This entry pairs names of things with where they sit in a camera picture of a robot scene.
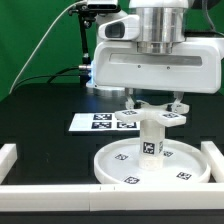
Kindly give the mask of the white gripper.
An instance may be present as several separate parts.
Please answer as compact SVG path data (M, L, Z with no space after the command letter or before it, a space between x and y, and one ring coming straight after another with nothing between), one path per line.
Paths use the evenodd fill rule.
M214 93L221 87L224 38L190 37L168 55L137 51L135 42L105 41L95 50L93 78L99 86L125 87L125 107L134 109L134 89L177 91L171 112L182 112L183 92Z

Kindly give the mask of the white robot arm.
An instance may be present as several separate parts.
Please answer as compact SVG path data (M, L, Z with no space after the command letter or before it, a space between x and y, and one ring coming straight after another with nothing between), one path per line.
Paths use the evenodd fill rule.
M173 112L185 92L218 91L224 38L184 34L185 12L193 4L130 0L130 14L100 13L87 87L103 95L124 89L172 91Z

